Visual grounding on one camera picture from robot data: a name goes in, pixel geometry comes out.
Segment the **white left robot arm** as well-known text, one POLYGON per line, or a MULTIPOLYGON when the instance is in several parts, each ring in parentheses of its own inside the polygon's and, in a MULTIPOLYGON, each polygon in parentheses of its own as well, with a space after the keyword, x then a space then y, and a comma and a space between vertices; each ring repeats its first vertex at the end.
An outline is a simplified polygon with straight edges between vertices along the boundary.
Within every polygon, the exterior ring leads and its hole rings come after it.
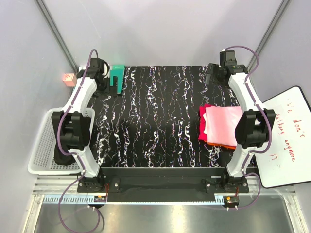
POLYGON ((106 61, 89 59, 88 67, 78 73, 76 87, 68 102, 51 116, 56 139, 55 162, 65 166, 76 162, 82 173, 80 185, 94 192, 104 189, 105 180, 90 149, 95 112, 88 108, 88 103, 97 90, 108 87, 109 81, 105 78, 108 72, 106 61))

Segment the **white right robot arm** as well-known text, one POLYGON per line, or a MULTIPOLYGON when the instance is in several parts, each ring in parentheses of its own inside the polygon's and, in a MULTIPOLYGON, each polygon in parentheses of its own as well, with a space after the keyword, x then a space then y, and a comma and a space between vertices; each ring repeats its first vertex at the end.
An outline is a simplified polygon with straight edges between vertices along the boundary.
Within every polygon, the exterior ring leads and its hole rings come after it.
POLYGON ((267 109, 257 96, 249 78, 254 70, 239 65, 234 49, 230 46, 220 53, 218 64, 207 66, 205 84, 225 84, 232 89, 242 109, 242 117, 235 128, 237 147, 227 164, 220 184, 225 192, 232 192, 243 184, 245 172, 254 154, 264 154, 272 143, 272 129, 276 118, 273 109, 267 109))

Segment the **black printed t-shirt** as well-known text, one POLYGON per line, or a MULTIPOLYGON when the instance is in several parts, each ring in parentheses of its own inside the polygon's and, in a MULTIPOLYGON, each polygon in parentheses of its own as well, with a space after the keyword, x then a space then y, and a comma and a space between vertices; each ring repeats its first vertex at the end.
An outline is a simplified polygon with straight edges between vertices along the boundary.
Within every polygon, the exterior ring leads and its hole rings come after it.
POLYGON ((56 144, 54 147, 54 161, 58 165, 69 166, 75 162, 75 159, 72 155, 63 155, 56 144))

